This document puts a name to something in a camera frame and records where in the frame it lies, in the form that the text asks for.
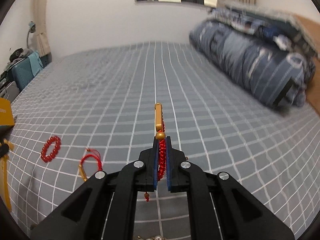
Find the pearl earrings cluster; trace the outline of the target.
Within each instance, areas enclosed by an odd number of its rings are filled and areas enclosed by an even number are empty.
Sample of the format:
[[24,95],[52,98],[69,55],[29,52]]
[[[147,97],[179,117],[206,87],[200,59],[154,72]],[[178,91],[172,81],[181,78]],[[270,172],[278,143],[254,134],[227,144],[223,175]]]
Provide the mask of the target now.
[[142,238],[140,236],[137,236],[137,240],[166,240],[165,237],[162,237],[160,235],[157,235],[157,236],[151,236],[151,237],[148,237],[148,238]]

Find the teal suitcase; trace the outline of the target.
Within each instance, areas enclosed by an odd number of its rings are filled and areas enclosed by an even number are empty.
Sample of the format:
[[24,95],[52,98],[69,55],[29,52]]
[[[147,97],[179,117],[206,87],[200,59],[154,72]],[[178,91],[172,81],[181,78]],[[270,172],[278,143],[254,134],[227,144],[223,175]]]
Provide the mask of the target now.
[[43,70],[43,64],[38,51],[32,52],[26,58],[18,61],[11,68],[14,81],[20,92]]

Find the beige left curtain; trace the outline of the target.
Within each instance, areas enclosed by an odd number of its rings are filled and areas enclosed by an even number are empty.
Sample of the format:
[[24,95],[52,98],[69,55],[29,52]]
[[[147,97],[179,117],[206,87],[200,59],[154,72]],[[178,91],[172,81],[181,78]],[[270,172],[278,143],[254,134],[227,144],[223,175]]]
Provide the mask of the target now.
[[47,0],[33,0],[33,21],[36,24],[36,45],[40,57],[51,53],[46,28]]

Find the folded blue patterned duvet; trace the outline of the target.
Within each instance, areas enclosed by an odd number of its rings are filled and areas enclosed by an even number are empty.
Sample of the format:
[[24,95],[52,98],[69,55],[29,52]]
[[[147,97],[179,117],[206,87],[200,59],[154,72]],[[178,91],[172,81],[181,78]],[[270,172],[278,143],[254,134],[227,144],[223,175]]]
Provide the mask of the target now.
[[270,108],[306,102],[313,61],[286,52],[216,21],[203,21],[189,33],[190,44],[231,80]]

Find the yellow box lid flap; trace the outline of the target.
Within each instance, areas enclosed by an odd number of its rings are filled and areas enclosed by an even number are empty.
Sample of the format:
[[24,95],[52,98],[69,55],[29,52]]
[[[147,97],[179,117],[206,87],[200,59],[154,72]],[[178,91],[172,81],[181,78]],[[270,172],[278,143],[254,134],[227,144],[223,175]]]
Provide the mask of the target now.
[[0,98],[0,129],[1,133],[15,125],[9,100]]

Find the grey checked bed sheet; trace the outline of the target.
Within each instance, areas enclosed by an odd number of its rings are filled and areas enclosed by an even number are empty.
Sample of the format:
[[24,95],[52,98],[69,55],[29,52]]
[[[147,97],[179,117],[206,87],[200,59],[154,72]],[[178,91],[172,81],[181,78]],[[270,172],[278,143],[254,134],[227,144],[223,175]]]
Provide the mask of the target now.
[[20,228],[48,216],[100,152],[107,173],[150,148],[161,103],[172,146],[204,171],[225,171],[300,237],[319,212],[319,116],[274,111],[191,46],[147,42],[53,61],[12,104],[8,184]]

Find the teal desk lamp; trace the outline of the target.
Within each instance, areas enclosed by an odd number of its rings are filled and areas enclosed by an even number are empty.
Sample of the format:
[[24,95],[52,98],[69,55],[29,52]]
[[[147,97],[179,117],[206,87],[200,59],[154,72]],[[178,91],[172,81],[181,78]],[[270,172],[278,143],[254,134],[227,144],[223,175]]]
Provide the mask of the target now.
[[27,41],[26,41],[27,48],[29,48],[29,36],[30,36],[30,34],[33,34],[33,33],[35,33],[35,31],[36,31],[36,24],[35,24],[35,22],[30,21],[29,24],[28,24],[28,27],[29,27],[29,29],[28,29]]

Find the dark clothes pile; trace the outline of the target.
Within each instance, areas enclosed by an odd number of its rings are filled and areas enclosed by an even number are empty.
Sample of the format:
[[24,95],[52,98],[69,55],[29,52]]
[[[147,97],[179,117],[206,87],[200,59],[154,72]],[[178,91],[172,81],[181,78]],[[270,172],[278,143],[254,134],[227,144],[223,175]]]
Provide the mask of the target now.
[[16,59],[23,59],[33,53],[30,48],[18,48],[9,57],[10,63],[13,63]]

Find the grey checked pillow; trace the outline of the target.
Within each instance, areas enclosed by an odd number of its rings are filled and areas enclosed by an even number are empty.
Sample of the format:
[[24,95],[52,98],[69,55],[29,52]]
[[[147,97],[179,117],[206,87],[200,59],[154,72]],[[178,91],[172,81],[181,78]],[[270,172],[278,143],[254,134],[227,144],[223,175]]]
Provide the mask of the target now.
[[237,31],[275,43],[283,51],[319,57],[316,40],[306,25],[288,12],[226,0],[223,6],[211,9],[209,15]]

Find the red cord bracelet gold tube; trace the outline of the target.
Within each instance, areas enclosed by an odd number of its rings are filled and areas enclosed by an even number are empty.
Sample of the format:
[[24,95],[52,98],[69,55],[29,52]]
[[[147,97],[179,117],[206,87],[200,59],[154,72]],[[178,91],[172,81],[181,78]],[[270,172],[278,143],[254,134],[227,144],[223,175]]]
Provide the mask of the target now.
[[99,151],[93,148],[87,148],[86,154],[80,159],[78,170],[84,182],[86,182],[88,177],[94,172],[102,171],[103,163]]

